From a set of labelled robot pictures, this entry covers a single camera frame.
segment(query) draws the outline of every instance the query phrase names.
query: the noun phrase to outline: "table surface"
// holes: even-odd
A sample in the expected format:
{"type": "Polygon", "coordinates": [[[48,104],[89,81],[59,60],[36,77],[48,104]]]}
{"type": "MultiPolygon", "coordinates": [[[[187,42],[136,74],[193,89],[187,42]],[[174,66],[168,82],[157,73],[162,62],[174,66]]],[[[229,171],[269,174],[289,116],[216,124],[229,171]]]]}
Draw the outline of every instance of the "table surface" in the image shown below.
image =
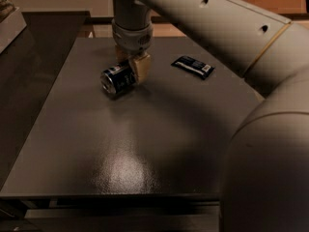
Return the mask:
{"type": "Polygon", "coordinates": [[[0,188],[89,13],[23,13],[27,27],[0,54],[0,188]]]}
{"type": "Polygon", "coordinates": [[[254,92],[188,38],[155,38],[148,81],[115,100],[99,76],[112,39],[77,39],[1,197],[218,196],[224,153],[259,103],[254,92]],[[170,64],[189,55],[206,79],[170,64]]]}

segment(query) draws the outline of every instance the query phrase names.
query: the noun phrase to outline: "black can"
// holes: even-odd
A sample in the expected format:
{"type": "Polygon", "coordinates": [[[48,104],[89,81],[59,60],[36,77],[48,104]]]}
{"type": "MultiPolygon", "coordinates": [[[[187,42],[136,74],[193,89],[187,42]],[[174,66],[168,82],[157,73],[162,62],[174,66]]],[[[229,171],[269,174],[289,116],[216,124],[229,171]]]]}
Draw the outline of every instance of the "black can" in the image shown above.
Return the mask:
{"type": "Polygon", "coordinates": [[[134,72],[128,61],[103,71],[100,80],[104,90],[111,95],[124,91],[136,82],[134,72]]]}

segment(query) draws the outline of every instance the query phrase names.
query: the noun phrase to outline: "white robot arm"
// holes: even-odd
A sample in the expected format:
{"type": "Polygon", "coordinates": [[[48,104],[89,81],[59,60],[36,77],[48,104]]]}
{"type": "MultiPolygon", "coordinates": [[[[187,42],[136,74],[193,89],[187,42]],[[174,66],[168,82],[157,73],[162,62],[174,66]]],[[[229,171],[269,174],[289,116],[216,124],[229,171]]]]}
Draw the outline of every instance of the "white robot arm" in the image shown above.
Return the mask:
{"type": "Polygon", "coordinates": [[[221,230],[309,229],[309,31],[239,0],[114,0],[123,52],[151,43],[151,8],[266,100],[236,131],[222,183],[221,230]]]}

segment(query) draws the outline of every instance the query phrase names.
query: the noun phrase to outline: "can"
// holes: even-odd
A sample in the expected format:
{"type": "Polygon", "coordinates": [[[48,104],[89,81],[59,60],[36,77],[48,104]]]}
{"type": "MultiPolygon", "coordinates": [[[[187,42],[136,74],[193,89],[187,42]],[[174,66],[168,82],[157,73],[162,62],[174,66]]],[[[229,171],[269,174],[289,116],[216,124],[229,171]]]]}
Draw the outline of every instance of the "can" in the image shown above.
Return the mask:
{"type": "Polygon", "coordinates": [[[128,61],[103,71],[100,80],[104,90],[111,95],[119,94],[136,83],[134,72],[128,61]]]}

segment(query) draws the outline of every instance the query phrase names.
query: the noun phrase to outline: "soda can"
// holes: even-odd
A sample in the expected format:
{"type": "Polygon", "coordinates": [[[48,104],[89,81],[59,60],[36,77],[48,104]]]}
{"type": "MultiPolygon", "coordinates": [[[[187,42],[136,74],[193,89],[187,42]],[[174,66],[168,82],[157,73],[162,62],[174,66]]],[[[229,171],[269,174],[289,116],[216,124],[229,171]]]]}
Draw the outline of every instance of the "soda can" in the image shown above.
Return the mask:
{"type": "Polygon", "coordinates": [[[101,73],[101,83],[110,95],[116,95],[136,83],[135,75],[128,61],[109,68],[101,73]]]}

